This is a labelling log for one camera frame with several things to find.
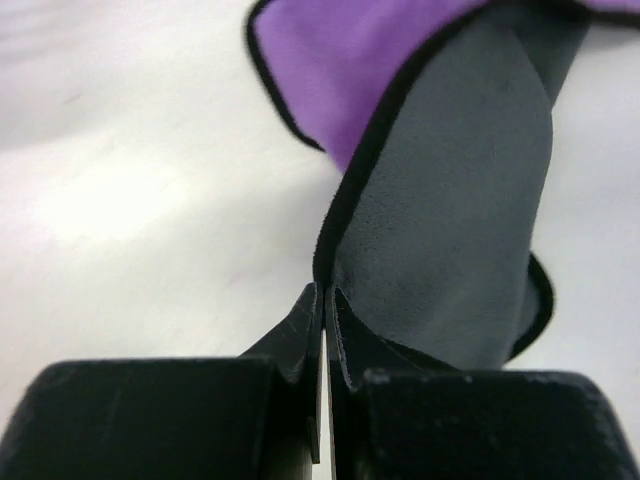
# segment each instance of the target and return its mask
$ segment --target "gray cloth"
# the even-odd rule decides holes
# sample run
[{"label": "gray cloth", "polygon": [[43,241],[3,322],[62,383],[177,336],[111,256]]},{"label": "gray cloth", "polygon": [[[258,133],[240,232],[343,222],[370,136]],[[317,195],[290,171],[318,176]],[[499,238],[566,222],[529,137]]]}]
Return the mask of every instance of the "gray cloth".
[{"label": "gray cloth", "polygon": [[458,368],[508,359],[539,308],[527,266],[551,107],[586,28],[505,3],[427,64],[335,258],[375,333]]}]

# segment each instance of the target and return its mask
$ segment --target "gray fabric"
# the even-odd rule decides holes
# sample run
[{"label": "gray fabric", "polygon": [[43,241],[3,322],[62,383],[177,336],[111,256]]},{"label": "gray fabric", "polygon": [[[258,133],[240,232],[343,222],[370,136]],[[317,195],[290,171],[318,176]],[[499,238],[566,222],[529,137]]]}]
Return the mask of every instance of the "gray fabric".
[{"label": "gray fabric", "polygon": [[551,102],[586,24],[562,42],[564,20],[527,15],[491,10],[427,65],[336,255],[358,318],[458,368],[502,366],[539,306],[527,265]]}]

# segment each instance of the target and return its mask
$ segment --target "white surface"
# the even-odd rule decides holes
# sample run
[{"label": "white surface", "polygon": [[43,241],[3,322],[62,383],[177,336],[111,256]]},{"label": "white surface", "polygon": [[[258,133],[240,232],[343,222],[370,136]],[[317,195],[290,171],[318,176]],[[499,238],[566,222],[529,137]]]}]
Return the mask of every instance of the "white surface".
[{"label": "white surface", "polygon": [[[0,3],[0,427],[50,362],[237,354],[310,280],[340,178],[269,104],[248,6]],[[534,240],[557,314],[514,363],[591,376],[636,452],[638,78],[640,34],[592,32]]]}]

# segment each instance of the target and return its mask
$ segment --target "folded cloth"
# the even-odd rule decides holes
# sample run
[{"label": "folded cloth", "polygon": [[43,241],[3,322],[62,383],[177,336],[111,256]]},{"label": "folded cloth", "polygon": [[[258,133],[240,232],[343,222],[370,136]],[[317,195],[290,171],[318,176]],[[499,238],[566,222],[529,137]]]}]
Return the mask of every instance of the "folded cloth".
[{"label": "folded cloth", "polygon": [[640,1],[271,0],[249,46],[292,130],[345,169],[314,258],[373,332],[496,368],[548,322],[530,256],[551,108],[592,19]]}]

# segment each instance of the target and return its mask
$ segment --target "purple fabric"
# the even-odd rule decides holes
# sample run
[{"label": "purple fabric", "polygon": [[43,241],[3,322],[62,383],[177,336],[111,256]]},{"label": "purple fabric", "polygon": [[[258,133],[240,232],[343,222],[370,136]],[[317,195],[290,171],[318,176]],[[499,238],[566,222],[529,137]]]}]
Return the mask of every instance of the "purple fabric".
[{"label": "purple fabric", "polygon": [[[426,39],[490,0],[272,0],[254,28],[298,128],[346,169],[395,73]],[[640,0],[584,0],[640,12]]]}]

